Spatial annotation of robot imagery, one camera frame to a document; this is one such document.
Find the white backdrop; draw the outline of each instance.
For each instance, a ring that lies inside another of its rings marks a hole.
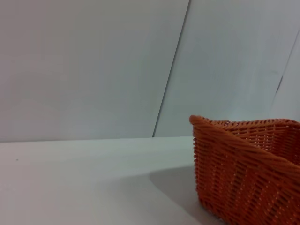
[[[269,117],[299,7],[297,0],[192,1],[155,136],[191,135],[191,114]]]
[[[282,83],[271,108],[271,118],[300,121],[300,35],[298,34]]]
[[[1,0],[0,141],[151,137],[187,0]]]

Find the white table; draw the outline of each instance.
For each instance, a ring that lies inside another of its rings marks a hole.
[[[218,225],[191,137],[0,144],[1,225]]]

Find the wicker weave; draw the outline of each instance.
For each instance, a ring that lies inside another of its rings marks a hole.
[[[300,123],[191,116],[201,204],[232,225],[300,224]]]

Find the basket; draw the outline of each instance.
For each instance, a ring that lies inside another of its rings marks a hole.
[[[190,122],[204,208],[232,225],[300,225],[300,123]]]

